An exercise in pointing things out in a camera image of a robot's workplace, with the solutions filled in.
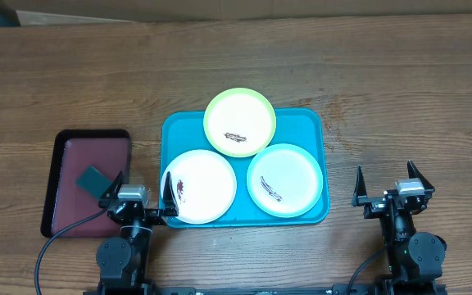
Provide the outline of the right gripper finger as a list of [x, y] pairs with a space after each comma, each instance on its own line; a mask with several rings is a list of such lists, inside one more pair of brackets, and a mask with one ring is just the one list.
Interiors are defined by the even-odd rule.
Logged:
[[361, 166], [358, 166], [356, 170], [356, 185], [352, 197], [352, 205], [362, 205], [364, 198], [368, 198], [368, 195], [366, 192], [365, 180], [361, 170]]
[[435, 187], [419, 172], [412, 160], [407, 162], [407, 171], [410, 179], [419, 179], [426, 193], [434, 193]]

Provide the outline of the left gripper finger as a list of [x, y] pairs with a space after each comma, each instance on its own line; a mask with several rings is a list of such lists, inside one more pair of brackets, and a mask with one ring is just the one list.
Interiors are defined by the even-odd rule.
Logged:
[[100, 201], [108, 201], [117, 198], [121, 186], [124, 184], [124, 173], [120, 171], [114, 179], [104, 178], [104, 190], [101, 194]]
[[165, 182], [163, 186], [162, 201], [164, 205], [164, 215], [165, 216], [177, 216], [178, 207], [176, 202], [176, 197], [173, 191], [171, 173], [166, 172]]

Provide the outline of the green and yellow sponge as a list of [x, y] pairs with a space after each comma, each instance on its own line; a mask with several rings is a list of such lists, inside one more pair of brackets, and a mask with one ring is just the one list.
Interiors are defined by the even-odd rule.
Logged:
[[111, 186], [112, 181], [98, 171], [94, 166], [89, 166], [76, 180], [76, 183], [85, 192], [99, 200]]

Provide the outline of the white pink-rimmed plate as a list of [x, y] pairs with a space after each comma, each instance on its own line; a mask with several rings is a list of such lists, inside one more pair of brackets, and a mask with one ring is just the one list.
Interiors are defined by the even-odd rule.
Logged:
[[234, 169], [220, 154], [203, 149], [184, 152], [166, 167], [161, 184], [170, 175], [176, 196], [177, 220], [204, 225], [222, 217], [237, 192]]

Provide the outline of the yellow-green plate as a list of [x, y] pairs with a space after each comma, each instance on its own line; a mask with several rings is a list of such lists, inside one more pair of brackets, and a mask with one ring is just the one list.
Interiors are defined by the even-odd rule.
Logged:
[[203, 117], [204, 133], [218, 152], [250, 157], [266, 148], [276, 131], [276, 114], [268, 99], [249, 88], [217, 94]]

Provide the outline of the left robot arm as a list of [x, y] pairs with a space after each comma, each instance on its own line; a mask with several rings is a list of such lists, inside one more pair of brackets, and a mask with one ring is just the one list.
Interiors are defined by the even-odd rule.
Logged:
[[145, 207], [144, 196], [121, 197], [127, 189], [119, 173], [98, 201], [109, 219], [120, 225], [120, 234], [107, 238], [99, 247], [98, 294], [160, 294], [156, 283], [146, 277], [149, 246], [154, 226], [166, 226], [178, 215], [171, 173], [164, 177], [161, 209]]

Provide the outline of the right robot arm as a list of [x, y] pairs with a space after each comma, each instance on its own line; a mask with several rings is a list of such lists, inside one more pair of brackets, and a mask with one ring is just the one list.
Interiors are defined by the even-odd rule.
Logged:
[[[357, 168], [352, 197], [354, 207], [363, 207], [366, 219], [378, 219], [383, 248], [364, 261], [350, 278], [347, 294], [445, 294], [446, 287], [435, 280], [443, 274], [447, 243], [441, 237], [416, 230], [413, 216], [424, 211], [435, 192], [434, 186], [407, 162], [408, 177], [395, 182], [395, 188], [380, 197], [369, 197], [364, 175]], [[389, 275], [373, 284], [355, 284], [357, 276], [377, 257], [388, 255]]]

